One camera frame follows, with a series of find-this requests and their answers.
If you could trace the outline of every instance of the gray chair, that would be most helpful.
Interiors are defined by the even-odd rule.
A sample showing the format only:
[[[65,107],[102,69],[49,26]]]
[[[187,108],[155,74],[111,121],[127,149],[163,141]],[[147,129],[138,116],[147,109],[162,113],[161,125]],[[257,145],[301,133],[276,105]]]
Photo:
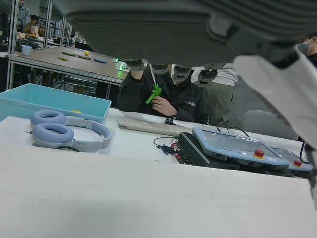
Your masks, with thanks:
[[[284,119],[277,117],[274,113],[260,110],[245,112],[242,118],[241,129],[290,140],[297,140],[298,138],[298,134],[290,125],[286,124]]]

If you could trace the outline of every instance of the glasses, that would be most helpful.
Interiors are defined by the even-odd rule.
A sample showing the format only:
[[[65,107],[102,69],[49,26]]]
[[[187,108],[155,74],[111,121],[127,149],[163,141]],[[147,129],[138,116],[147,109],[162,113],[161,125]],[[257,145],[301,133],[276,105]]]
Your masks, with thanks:
[[[299,42],[297,42],[296,45],[300,45],[300,44],[306,42],[307,40],[310,40],[311,38],[312,38],[312,37],[305,37],[305,38],[301,39]]]

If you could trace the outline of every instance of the white tabletop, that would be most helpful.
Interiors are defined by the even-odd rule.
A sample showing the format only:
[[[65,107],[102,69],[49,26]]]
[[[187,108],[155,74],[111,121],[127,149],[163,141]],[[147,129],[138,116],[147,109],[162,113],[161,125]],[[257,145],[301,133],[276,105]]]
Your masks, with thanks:
[[[4,238],[317,234],[306,179],[14,144],[0,151]]]
[[[119,126],[117,123],[118,117],[130,117],[134,119],[142,119],[154,122],[165,122],[165,118],[156,117],[141,113],[127,113],[117,109],[110,108],[106,118],[106,126],[110,129],[112,138],[110,146],[104,150],[100,150],[100,154],[129,157],[135,159],[151,160],[151,161],[162,161],[168,163],[178,163],[172,155],[166,155],[161,149],[158,149],[153,140],[159,137],[169,137],[165,139],[159,139],[156,141],[157,144],[168,146],[171,145],[172,136],[165,136],[155,133],[148,133],[142,131],[134,131]],[[182,125],[188,128],[194,126],[200,126],[197,123],[190,123],[184,121],[174,121],[178,125]],[[32,135],[26,133],[30,131],[30,120],[7,117],[0,122],[0,142],[13,143],[19,145],[32,146],[33,139]],[[73,127],[75,131],[75,137],[77,140],[99,140],[100,136],[95,132],[87,129]],[[232,131],[236,134],[243,135],[242,132]],[[255,139],[260,139],[270,146],[277,146],[287,148],[299,155],[301,142],[292,141],[287,139],[276,138],[272,136],[265,136],[260,134],[250,133],[250,136]]]

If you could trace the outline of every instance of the man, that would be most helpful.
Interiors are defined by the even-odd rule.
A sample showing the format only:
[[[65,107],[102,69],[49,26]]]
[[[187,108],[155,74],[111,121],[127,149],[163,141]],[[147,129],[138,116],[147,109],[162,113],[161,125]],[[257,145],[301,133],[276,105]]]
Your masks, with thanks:
[[[298,50],[317,67],[317,34],[304,37],[297,45]]]
[[[30,10],[24,4],[24,0],[19,2],[19,12],[18,12],[18,29],[23,30],[23,26],[30,22]]]
[[[23,26],[23,33],[31,34],[31,26],[37,26],[39,22],[39,18],[36,15],[31,15],[31,22],[27,23],[26,25]],[[39,27],[39,36],[43,37],[44,36],[44,28],[43,27]]]
[[[151,70],[131,70],[122,81],[117,98],[118,108],[126,112],[139,112],[177,120],[208,123],[209,106],[207,91],[191,82],[190,72],[183,81],[171,78],[171,65],[163,75],[154,75],[160,96],[154,97],[149,104],[146,101],[152,94],[154,80]]]

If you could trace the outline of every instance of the headphones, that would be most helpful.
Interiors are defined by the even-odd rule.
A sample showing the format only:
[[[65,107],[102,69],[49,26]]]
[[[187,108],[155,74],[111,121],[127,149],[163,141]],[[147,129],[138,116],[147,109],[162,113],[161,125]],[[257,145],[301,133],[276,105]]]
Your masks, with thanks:
[[[74,138],[74,131],[66,125],[93,130],[102,135],[102,141],[79,141]],[[111,133],[104,125],[79,117],[65,116],[52,110],[40,110],[31,116],[34,143],[41,147],[57,148],[70,146],[81,152],[95,152],[106,149],[111,141]]]

